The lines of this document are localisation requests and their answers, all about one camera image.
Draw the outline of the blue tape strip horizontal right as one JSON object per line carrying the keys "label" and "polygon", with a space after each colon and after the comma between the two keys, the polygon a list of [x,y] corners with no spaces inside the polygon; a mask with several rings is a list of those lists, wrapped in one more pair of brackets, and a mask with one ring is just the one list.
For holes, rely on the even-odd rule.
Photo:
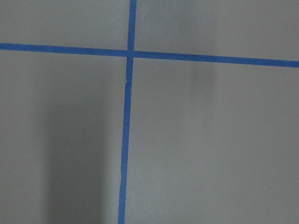
{"label": "blue tape strip horizontal right", "polygon": [[16,44],[16,43],[1,43],[0,49],[11,50],[11,51],[46,52],[46,53],[76,54],[76,55],[116,56],[116,57],[133,57],[133,58],[145,58],[145,59],[161,59],[161,60],[163,59],[163,60],[176,60],[176,61],[208,62],[208,63],[261,65],[261,66],[275,66],[275,67],[287,67],[287,68],[299,67],[298,61],[288,61],[288,60],[231,57],[231,56],[193,55],[193,54],[146,52],[146,51],[129,52],[127,50],[117,50],[117,49],[95,49],[95,48],[63,47],[63,46]]}

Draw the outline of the blue tape strip vertical right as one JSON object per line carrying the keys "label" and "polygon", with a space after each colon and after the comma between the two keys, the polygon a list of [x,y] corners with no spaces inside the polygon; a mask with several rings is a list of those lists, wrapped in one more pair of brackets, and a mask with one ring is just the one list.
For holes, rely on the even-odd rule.
{"label": "blue tape strip vertical right", "polygon": [[122,129],[122,147],[121,147],[121,182],[120,182],[120,189],[119,189],[119,207],[118,207],[119,224],[125,223],[131,91],[132,91],[133,66],[134,66],[134,48],[135,48],[136,7],[137,7],[137,1],[131,0],[129,5],[126,83],[125,83],[125,92],[124,92],[123,129]]}

